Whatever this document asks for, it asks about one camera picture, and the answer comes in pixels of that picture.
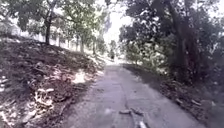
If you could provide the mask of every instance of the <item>green foliage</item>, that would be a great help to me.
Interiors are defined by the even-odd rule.
[[[203,77],[214,55],[221,53],[222,20],[211,19],[208,9],[217,1],[126,0],[130,26],[121,28],[120,42],[127,59],[182,82]]]
[[[72,40],[78,35],[82,43],[90,45],[107,15],[105,12],[96,15],[102,8],[95,5],[95,0],[2,0],[2,3],[9,16],[18,18],[23,31],[45,35],[48,44],[50,37]],[[0,7],[0,14],[6,13],[4,8]]]

